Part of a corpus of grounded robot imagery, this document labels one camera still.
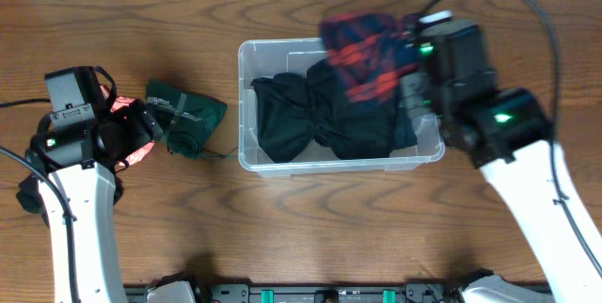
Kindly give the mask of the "salmon pink printed shirt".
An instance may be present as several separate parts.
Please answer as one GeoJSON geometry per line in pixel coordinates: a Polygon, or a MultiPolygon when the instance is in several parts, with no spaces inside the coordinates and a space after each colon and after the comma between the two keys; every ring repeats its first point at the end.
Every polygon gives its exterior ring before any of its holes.
{"type": "Polygon", "coordinates": [[[122,167],[141,162],[154,148],[150,110],[139,99],[118,96],[110,107],[109,119],[124,131],[126,154],[119,160],[122,167]]]}

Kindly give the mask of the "black taped shirt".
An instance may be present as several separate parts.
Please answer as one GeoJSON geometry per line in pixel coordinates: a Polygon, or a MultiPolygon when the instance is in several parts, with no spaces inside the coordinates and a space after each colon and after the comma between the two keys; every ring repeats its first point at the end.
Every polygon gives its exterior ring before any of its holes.
{"type": "Polygon", "coordinates": [[[403,107],[396,112],[396,124],[393,132],[392,149],[400,150],[416,146],[418,140],[410,119],[403,107]]]}

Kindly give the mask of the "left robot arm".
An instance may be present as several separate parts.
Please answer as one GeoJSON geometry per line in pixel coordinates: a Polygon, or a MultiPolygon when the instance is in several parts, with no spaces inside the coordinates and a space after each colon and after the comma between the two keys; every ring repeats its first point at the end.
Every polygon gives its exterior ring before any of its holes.
{"type": "Polygon", "coordinates": [[[141,100],[115,109],[101,67],[45,75],[51,127],[30,141],[52,242],[55,301],[124,302],[114,232],[116,167],[162,129],[141,100]]]}

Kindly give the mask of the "dark green shirt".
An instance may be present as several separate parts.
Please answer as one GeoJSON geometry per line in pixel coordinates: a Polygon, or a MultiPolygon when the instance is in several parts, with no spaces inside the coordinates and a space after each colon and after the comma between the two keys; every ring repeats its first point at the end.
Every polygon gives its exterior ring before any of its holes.
{"type": "Polygon", "coordinates": [[[160,141],[171,154],[189,159],[225,158],[205,143],[213,135],[228,106],[212,97],[190,93],[157,80],[146,86],[147,108],[163,130],[160,141]]]}

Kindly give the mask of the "red navy plaid shirt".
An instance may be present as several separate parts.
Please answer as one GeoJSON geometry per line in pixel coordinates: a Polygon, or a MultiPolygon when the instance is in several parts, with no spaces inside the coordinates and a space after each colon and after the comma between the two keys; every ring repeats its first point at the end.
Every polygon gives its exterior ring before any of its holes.
{"type": "Polygon", "coordinates": [[[418,16],[397,18],[380,12],[348,13],[320,22],[327,60],[348,100],[376,105],[390,100],[401,79],[419,68],[413,42],[418,16]]]}

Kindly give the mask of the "black garment with tape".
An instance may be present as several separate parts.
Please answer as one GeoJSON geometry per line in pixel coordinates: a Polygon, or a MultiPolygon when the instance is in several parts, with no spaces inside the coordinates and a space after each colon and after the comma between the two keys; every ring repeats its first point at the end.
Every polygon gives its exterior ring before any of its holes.
{"type": "MultiPolygon", "coordinates": [[[[124,186],[114,169],[111,169],[111,174],[115,177],[116,189],[113,204],[116,204],[123,196],[124,186]]],[[[30,214],[39,214],[46,227],[49,227],[48,216],[44,208],[43,199],[39,193],[39,179],[31,173],[18,186],[19,191],[16,193],[16,199],[22,208],[30,214]]]]}

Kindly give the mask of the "large black shirt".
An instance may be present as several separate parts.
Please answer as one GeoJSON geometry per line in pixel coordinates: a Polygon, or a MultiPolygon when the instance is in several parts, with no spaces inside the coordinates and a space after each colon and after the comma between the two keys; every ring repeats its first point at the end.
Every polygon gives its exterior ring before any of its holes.
{"type": "Polygon", "coordinates": [[[288,163],[311,142],[342,160],[386,158],[393,151],[397,105],[353,104],[324,60],[305,76],[281,72],[251,82],[257,98],[260,147],[275,163],[288,163]]]}

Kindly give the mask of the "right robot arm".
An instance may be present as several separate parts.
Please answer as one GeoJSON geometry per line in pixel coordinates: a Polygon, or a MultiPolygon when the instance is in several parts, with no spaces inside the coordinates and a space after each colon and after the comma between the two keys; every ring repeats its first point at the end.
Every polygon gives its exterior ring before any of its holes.
{"type": "Polygon", "coordinates": [[[502,91],[479,26],[435,16],[413,28],[418,98],[444,142],[466,153],[503,199],[557,302],[601,299],[601,234],[575,188],[552,122],[524,88],[502,91]]]}

